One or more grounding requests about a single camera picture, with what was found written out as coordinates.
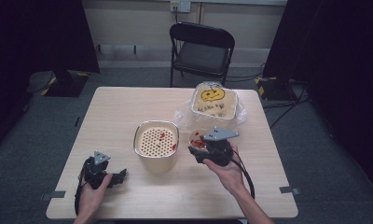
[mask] smiley face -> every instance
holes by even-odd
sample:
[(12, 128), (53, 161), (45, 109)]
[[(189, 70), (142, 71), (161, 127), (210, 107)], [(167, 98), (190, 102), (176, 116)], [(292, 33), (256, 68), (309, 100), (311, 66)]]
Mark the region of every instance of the smiley face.
[(203, 102), (217, 101), (217, 100), (221, 100), (224, 97), (225, 97), (225, 91), (218, 87), (211, 88), (209, 91), (204, 91), (201, 93), (201, 100)]

